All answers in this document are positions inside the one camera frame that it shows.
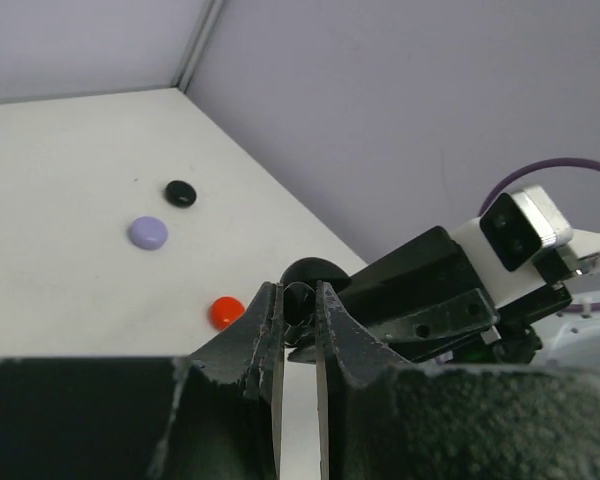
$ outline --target white tabletop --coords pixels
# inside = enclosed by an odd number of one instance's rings
[[[170,180],[198,201],[170,206]],[[126,230],[152,215],[149,252]],[[177,90],[0,105],[0,356],[187,354],[219,296],[363,262]],[[287,363],[282,478],[319,478],[315,369]]]

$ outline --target purple cable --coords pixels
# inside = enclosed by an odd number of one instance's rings
[[[482,215],[484,212],[486,212],[487,208],[489,208],[489,205],[493,203],[493,201],[500,194],[500,192],[502,192],[505,188],[507,188],[519,178],[524,177],[525,175],[528,175],[530,173],[537,172],[538,170],[544,170],[545,168],[554,167],[575,167],[600,172],[600,162],[597,160],[587,160],[586,158],[552,158],[550,160],[542,160],[540,162],[532,163],[531,165],[522,167],[521,169],[516,170],[512,174],[507,175],[495,187],[493,187],[493,190],[491,190],[489,192],[489,195],[487,195],[487,198],[482,204],[482,207],[480,207],[480,212],[478,213],[478,215]]]
[[[600,312],[600,302],[591,304],[592,312]],[[584,307],[582,305],[574,304],[569,305],[567,308],[562,310],[564,313],[582,313],[584,312]]]
[[[562,158],[552,158],[550,160],[542,160],[540,162],[535,162],[525,167],[516,170],[515,172],[507,175],[504,179],[502,179],[498,184],[493,187],[493,190],[489,192],[487,198],[482,203],[482,207],[480,207],[480,212],[478,215],[482,215],[487,211],[489,205],[493,203],[496,197],[509,185],[518,180],[519,178],[524,177],[533,172],[537,172],[538,170],[544,170],[545,168],[554,168],[554,167],[575,167],[575,168],[584,168],[586,170],[594,170],[596,172],[600,172],[600,162],[597,160],[588,160],[586,158],[573,158],[573,157],[562,157]],[[584,311],[582,305],[569,305],[567,308],[563,310],[566,313],[582,313]],[[600,302],[591,304],[592,312],[600,312]]]

